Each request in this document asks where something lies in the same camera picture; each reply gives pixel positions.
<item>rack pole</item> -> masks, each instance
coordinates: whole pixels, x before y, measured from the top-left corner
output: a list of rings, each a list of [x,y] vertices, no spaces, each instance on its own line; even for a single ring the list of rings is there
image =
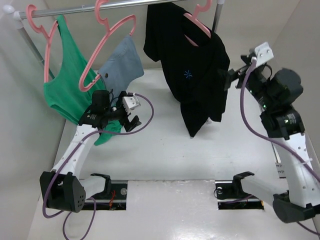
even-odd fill
[[[225,0],[217,0],[214,19],[213,19],[213,25],[212,25],[212,31],[214,33],[217,31],[218,23],[220,20],[220,15],[221,15],[221,11],[224,3],[225,3]]]
[[[45,60],[42,57],[42,55],[39,52],[39,50],[37,49],[37,47],[35,46],[35,44],[32,41],[32,39],[30,38],[29,34],[27,33],[27,31],[26,31],[26,29],[24,27],[24,24],[22,23],[22,20],[19,20],[19,17],[17,15],[17,11],[15,11],[14,7],[12,7],[10,5],[4,5],[2,10],[3,10],[3,12],[5,14],[7,14],[9,17],[12,18],[12,20],[14,21],[14,24],[15,24],[15,28],[19,32],[20,36],[23,38],[23,40],[25,41],[27,46],[30,48],[31,52],[33,53],[35,58],[38,60],[38,62],[42,65],[42,67],[44,67],[45,66]],[[49,76],[52,79],[55,78],[55,76],[52,73],[52,71],[50,70],[50,68],[49,68]]]
[[[108,2],[108,3],[102,4],[100,7],[100,10],[133,7],[133,6],[149,5],[149,4],[179,2],[179,1],[185,1],[185,0],[130,0],[130,1]],[[32,18],[86,13],[86,12],[93,12],[94,10],[95,10],[95,5],[81,5],[77,7],[36,10],[32,12]],[[25,11],[20,11],[19,16],[22,20],[27,19]]]

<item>blue logo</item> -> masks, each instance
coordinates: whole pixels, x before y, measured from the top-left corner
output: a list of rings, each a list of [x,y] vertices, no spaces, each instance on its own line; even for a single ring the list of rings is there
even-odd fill
[[[191,75],[191,72],[188,70],[188,71],[184,71],[184,75],[185,75],[185,78],[186,79],[191,79],[193,76]]]

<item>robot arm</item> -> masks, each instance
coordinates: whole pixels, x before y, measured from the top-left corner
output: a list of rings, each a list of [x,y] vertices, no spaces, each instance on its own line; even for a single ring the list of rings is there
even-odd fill
[[[256,99],[263,112],[261,122],[271,140],[292,149],[304,163],[291,152],[275,144],[284,166],[289,190],[259,179],[251,172],[243,172],[233,177],[232,183],[219,187],[218,199],[244,198],[253,195],[273,206],[276,215],[285,223],[293,223],[313,218],[319,214],[320,185],[306,166],[312,170],[306,149],[305,128],[300,114],[292,103],[302,94],[300,77],[292,70],[281,69],[273,78],[267,79],[262,72],[267,61],[274,57],[268,43],[242,55],[245,66],[224,73],[225,90],[231,82],[239,80],[236,88],[241,88],[252,58],[256,59],[255,69],[248,77],[245,87]]]
[[[116,105],[113,107],[108,91],[98,90],[93,93],[92,104],[83,113],[74,137],[64,155],[52,168],[51,172],[45,171],[40,177],[43,197],[56,171],[63,165],[76,146],[83,141],[72,155],[72,158],[63,167],[50,189],[46,202],[47,208],[78,213],[83,208],[86,199],[97,193],[110,193],[111,179],[109,175],[93,173],[90,177],[79,180],[80,171],[88,153],[99,138],[99,134],[92,133],[103,130],[108,125],[108,122],[113,120],[119,120],[127,132],[132,131],[141,122],[138,116],[135,116],[132,121],[129,121],[128,116],[139,106],[138,98],[132,93],[127,94],[125,91],[120,94]]]

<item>tank top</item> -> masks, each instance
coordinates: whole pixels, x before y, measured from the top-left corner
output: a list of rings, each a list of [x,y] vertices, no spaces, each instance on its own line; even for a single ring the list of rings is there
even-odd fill
[[[103,81],[99,80],[89,91],[80,91],[78,87],[79,79],[87,65],[87,61],[78,49],[62,15],[57,18],[57,22],[62,41],[62,65],[57,76],[53,80],[44,83],[44,98],[49,107],[77,125],[85,110],[92,103],[93,92],[105,90],[106,87]],[[91,83],[95,77],[96,73],[90,69],[84,85]],[[111,121],[105,130],[119,133],[121,128],[119,121]],[[103,144],[112,136],[112,134],[103,133],[94,145]]]

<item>clothes hanger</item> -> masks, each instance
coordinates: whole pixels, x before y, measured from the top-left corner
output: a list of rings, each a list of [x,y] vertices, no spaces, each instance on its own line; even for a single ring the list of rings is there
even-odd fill
[[[200,12],[204,13],[204,12],[208,11],[211,7],[211,4],[212,4],[212,0],[207,0],[206,4],[204,6],[201,6],[200,4],[196,5],[193,15],[191,15],[190,13],[183,14],[183,16],[185,16],[187,19],[189,19],[191,22],[193,22],[195,25],[197,25],[209,38],[211,38],[210,30],[205,25],[203,25],[197,19],[197,17]],[[188,39],[188,41],[193,46],[198,47],[198,45],[194,41],[192,41],[188,36],[185,35],[185,37]]]
[[[29,4],[26,7],[26,18],[31,26],[31,28],[38,34],[43,34],[43,36],[46,39],[46,46],[45,46],[45,54],[44,54],[44,82],[48,83],[49,82],[49,61],[50,61],[50,50],[51,50],[51,44],[52,44],[52,40],[53,37],[55,35],[55,32],[58,28],[58,21],[55,20],[51,30],[49,33],[47,33],[47,31],[45,30],[43,25],[40,26],[36,26],[36,24],[34,23],[33,19],[32,19],[32,12],[37,10],[37,7],[33,4]]]
[[[106,33],[104,35],[104,37],[101,39],[101,41],[99,42],[98,46],[96,46],[93,54],[90,57],[90,60],[88,61],[81,77],[79,80],[79,89],[82,92],[87,92],[90,88],[92,88],[92,86],[100,79],[101,75],[98,74],[94,80],[92,80],[92,82],[90,82],[87,86],[84,86],[84,81],[85,78],[92,66],[92,64],[94,63],[97,55],[99,54],[99,52],[101,51],[102,47],[105,45],[106,41],[108,40],[108,38],[118,29],[120,28],[123,24],[125,24],[126,22],[133,20],[133,28],[131,30],[131,32],[129,33],[130,36],[132,36],[132,34],[135,32],[136,30],[136,23],[137,23],[137,19],[135,15],[129,15],[123,19],[121,19],[120,21],[118,21],[115,25],[113,25],[111,28],[109,27],[109,21],[108,18],[104,18],[102,19],[100,16],[100,6],[104,3],[109,2],[109,0],[97,0],[95,2],[94,5],[94,14],[95,14],[95,18],[97,20],[98,23],[102,24],[105,26],[105,30]]]

